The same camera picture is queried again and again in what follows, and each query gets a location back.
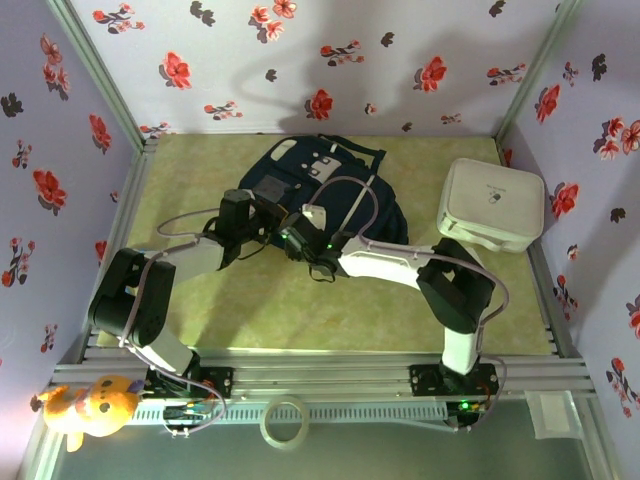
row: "plush toy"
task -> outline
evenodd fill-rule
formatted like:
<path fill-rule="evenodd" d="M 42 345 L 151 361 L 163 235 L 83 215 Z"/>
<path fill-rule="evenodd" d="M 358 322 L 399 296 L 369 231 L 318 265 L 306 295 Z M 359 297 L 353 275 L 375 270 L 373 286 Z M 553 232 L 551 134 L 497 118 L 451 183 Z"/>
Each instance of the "plush toy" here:
<path fill-rule="evenodd" d="M 136 411 L 143 387 L 143 380 L 108 375 L 88 389 L 73 392 L 63 385 L 36 395 L 31 407 L 34 411 L 44 407 L 47 426 L 66 434 L 67 451 L 75 452 L 82 446 L 85 433 L 106 437 L 124 427 Z"/>

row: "yellow plush toy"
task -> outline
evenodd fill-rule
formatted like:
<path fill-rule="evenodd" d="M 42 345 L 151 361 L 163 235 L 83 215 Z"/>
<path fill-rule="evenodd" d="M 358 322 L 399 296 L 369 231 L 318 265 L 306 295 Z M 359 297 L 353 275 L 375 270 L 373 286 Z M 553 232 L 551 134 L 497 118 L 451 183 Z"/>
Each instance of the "yellow plush toy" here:
<path fill-rule="evenodd" d="M 64 385 L 36 395 L 31 407 L 44 407 L 49 428 L 67 435 L 67 451 L 82 446 L 84 434 L 106 437 L 124 427 L 133 417 L 144 381 L 131 381 L 117 375 L 99 378 L 89 389 L 70 391 Z"/>

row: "floral wallpaper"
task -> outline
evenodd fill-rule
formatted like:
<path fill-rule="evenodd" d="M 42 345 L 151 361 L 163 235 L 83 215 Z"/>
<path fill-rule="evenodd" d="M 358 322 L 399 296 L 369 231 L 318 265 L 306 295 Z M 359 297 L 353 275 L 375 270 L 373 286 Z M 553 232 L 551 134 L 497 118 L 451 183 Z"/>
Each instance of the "floral wallpaper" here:
<path fill-rule="evenodd" d="M 628 441 L 640 427 L 640 52 L 617 38 L 637 31 L 635 6 L 584 2 L 502 142 L 513 168 L 546 182 L 550 293 L 586 359 L 626 478 L 640 471 Z"/>
<path fill-rule="evenodd" d="M 134 151 L 45 2 L 4 2 L 0 42 L 0 478 L 10 479 L 38 415 L 29 400 L 81 333 Z"/>
<path fill-rule="evenodd" d="M 495 134 L 558 2 L 71 0 L 155 136 Z"/>

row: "backpack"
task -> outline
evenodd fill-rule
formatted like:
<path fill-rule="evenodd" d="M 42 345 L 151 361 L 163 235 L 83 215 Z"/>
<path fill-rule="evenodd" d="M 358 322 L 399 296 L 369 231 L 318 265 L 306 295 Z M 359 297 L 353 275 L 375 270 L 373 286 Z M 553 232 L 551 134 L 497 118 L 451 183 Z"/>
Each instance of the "backpack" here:
<path fill-rule="evenodd" d="M 373 157 L 371 166 L 354 152 Z M 240 180 L 240 189 L 296 212 L 308 203 L 327 180 L 355 177 L 367 183 L 378 199 L 378 216 L 364 236 L 371 240 L 406 245 L 407 221 L 396 202 L 393 188 L 377 175 L 384 150 L 372 150 L 350 140 L 329 135 L 288 137 L 276 143 Z M 323 190 L 314 205 L 326 211 L 325 232 L 358 233 L 374 212 L 371 195 L 361 185 L 337 181 Z M 284 248 L 280 235 L 271 244 Z"/>

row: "tape roll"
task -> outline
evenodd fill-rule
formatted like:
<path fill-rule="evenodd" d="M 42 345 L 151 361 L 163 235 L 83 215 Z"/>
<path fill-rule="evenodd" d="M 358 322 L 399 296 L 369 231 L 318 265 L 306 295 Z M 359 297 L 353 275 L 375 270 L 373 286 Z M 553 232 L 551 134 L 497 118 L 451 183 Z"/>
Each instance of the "tape roll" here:
<path fill-rule="evenodd" d="M 271 435 L 269 425 L 267 424 L 273 411 L 281 405 L 291 405 L 300 412 L 300 416 L 302 417 L 300 430 L 298 430 L 296 436 L 291 440 L 282 441 L 274 438 L 273 435 Z M 293 450 L 298 448 L 306 438 L 307 433 L 309 433 L 309 409 L 304 403 L 295 397 L 276 397 L 271 400 L 271 402 L 269 402 L 262 411 L 262 416 L 260 417 L 260 433 L 262 433 L 262 438 L 264 438 L 265 442 L 278 450 Z"/>

